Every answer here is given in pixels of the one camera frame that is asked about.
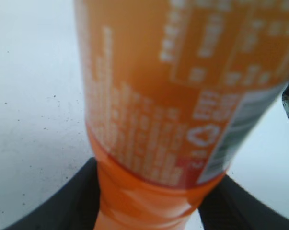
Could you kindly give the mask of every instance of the bottle label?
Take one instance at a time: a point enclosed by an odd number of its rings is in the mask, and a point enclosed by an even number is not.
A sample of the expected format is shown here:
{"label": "bottle label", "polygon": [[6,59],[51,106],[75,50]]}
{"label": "bottle label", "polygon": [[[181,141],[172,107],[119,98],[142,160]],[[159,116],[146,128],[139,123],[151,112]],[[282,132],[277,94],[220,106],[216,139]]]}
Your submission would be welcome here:
{"label": "bottle label", "polygon": [[79,3],[86,119],[105,153],[158,186],[223,173],[289,79],[286,2]]}

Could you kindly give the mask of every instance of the orange bottle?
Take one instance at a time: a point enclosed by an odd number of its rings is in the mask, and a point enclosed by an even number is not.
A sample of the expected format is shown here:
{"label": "orange bottle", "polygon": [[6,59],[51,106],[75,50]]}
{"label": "orange bottle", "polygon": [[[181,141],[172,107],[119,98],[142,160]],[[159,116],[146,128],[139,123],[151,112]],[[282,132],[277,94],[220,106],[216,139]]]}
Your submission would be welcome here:
{"label": "orange bottle", "polygon": [[289,79],[289,1],[75,6],[95,230],[183,230]]}

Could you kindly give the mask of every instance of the nutrition facts panel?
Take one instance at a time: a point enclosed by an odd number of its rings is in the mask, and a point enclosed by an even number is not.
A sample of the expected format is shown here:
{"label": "nutrition facts panel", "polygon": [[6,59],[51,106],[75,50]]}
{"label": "nutrition facts panel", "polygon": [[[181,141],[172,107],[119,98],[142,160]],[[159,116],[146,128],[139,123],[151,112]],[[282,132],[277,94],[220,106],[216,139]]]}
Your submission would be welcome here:
{"label": "nutrition facts panel", "polygon": [[224,173],[289,79],[289,0],[105,4],[83,14],[82,48],[87,123],[105,155],[170,188]]}

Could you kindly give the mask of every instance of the white surface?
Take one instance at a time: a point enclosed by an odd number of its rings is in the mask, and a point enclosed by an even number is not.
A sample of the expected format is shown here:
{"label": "white surface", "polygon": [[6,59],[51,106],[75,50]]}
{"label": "white surface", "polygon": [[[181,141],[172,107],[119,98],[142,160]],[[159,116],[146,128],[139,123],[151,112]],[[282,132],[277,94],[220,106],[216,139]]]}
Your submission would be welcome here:
{"label": "white surface", "polygon": [[0,229],[92,156],[71,3],[0,0]]}
{"label": "white surface", "polygon": [[228,175],[289,218],[289,120],[280,97],[240,147]]}

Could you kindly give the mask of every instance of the barcode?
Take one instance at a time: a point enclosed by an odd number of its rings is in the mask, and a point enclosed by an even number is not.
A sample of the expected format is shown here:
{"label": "barcode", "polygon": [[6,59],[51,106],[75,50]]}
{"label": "barcode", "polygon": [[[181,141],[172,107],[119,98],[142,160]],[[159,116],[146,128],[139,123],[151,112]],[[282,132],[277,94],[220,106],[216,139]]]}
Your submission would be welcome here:
{"label": "barcode", "polygon": [[278,91],[266,92],[260,97],[258,92],[255,96],[246,94],[237,109],[236,115],[227,127],[219,145],[215,148],[206,167],[204,168],[197,183],[203,183],[222,173],[230,164],[230,161],[242,143],[244,137],[256,124],[267,107],[273,102]]}

